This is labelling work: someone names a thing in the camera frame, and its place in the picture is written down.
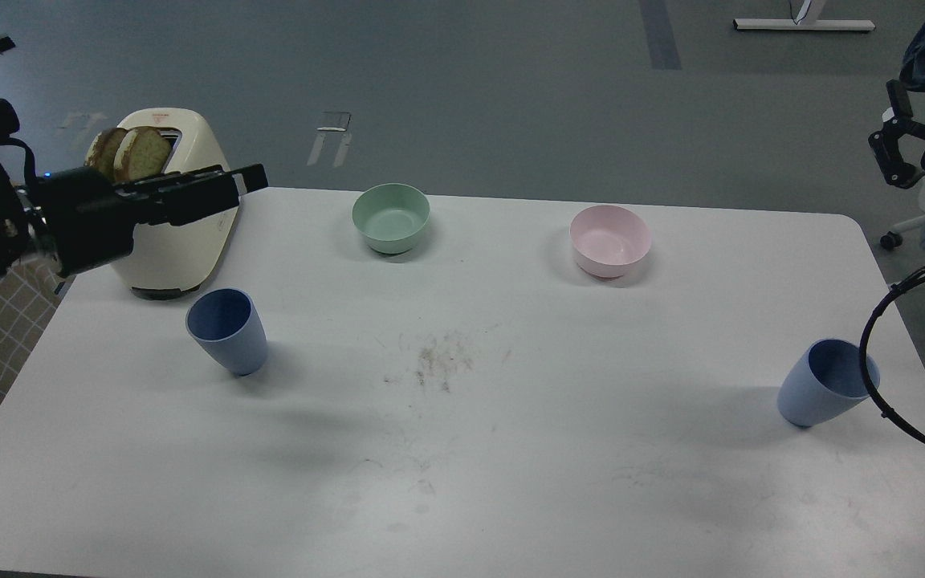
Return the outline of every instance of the cup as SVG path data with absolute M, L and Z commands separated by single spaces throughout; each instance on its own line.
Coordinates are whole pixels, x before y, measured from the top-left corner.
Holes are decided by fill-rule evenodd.
M 245 291 L 205 293 L 188 310 L 185 325 L 203 350 L 238 376 L 253 373 L 267 361 L 267 334 Z
M 866 356 L 873 384 L 880 385 L 880 371 Z M 777 394 L 781 416 L 803 428 L 840 416 L 870 397 L 862 383 L 858 347 L 843 340 L 819 340 L 812 344 L 784 379 Z

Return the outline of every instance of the floor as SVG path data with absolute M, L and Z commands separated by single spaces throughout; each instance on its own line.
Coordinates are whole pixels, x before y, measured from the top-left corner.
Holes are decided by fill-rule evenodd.
M 188 8 L 0 0 L 0 33 L 18 45 L 0 58 L 0 96 L 39 169 L 80 164 L 126 113 L 180 106 L 208 118 L 232 165 L 263 162 L 275 185 L 844 213 L 889 282 L 925 263 L 915 234 L 876 246 L 919 211 L 866 146 L 925 2 L 827 5 L 823 18 L 876 22 L 869 34 L 731 25 L 786 18 L 785 0 Z M 925 121 L 925 95 L 913 104 Z M 324 111 L 350 113 L 350 138 L 318 151 Z M 925 290 L 900 308 L 925 363 Z

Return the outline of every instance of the bread slice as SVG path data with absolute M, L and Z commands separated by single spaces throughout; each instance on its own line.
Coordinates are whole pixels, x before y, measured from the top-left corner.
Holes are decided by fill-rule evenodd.
M 116 182 L 113 172 L 113 161 L 116 158 L 116 151 L 120 148 L 120 142 L 124 136 L 128 135 L 126 128 L 106 128 L 105 131 L 99 132 L 92 141 L 92 146 L 88 148 L 88 154 L 84 157 L 85 167 L 92 167 L 102 173 L 109 179 L 109 182 Z
M 169 159 L 169 141 L 157 128 L 129 129 L 113 160 L 116 182 L 135 181 L 158 175 Z

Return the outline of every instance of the white table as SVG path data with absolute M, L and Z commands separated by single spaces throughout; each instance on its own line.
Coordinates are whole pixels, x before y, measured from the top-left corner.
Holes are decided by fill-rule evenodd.
M 357 193 L 245 198 L 212 286 L 271 359 L 234 378 L 190 299 L 81 275 L 0 409 L 0 568 L 92 576 L 925 576 L 925 447 L 866 403 L 775 410 L 885 291 L 842 216 L 635 207 L 626 278 L 570 255 L 587 204 L 431 197 L 410 253 Z M 896 311 L 882 391 L 925 430 Z

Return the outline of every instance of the black cable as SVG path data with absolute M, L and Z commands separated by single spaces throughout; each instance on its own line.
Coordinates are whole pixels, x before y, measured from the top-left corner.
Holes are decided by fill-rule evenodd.
M 873 399 L 873 402 L 876 403 L 877 407 L 881 410 L 881 417 L 888 418 L 888 420 L 899 427 L 900 430 L 906 432 L 915 440 L 925 445 L 925 435 L 918 431 L 909 421 L 899 416 L 899 413 L 897 413 L 897 411 L 887 403 L 883 396 L 880 395 L 880 392 L 877 391 L 877 385 L 873 383 L 873 377 L 870 376 L 870 367 L 866 359 L 866 349 L 870 345 L 870 334 L 873 333 L 873 328 L 874 325 L 877 324 L 877 319 L 880 318 L 880 316 L 884 314 L 884 311 L 887 311 L 887 308 L 900 296 L 906 294 L 911 289 L 915 289 L 915 287 L 923 285 L 925 283 L 924 275 L 925 267 L 921 267 L 920 270 L 914 271 L 909 277 L 903 279 L 901 283 L 891 286 L 891 290 L 884 296 L 884 299 L 881 299 L 880 304 L 874 308 L 873 314 L 870 315 L 869 321 L 866 322 L 866 328 L 862 330 L 862 339 L 859 340 L 858 359 L 859 368 L 862 370 L 862 383 L 866 386 L 866 391 L 869 393 L 870 398 Z
M 23 183 L 26 183 L 26 186 L 29 187 L 37 186 L 38 176 L 34 165 L 34 151 L 20 139 L 10 137 L 5 142 L 23 149 Z

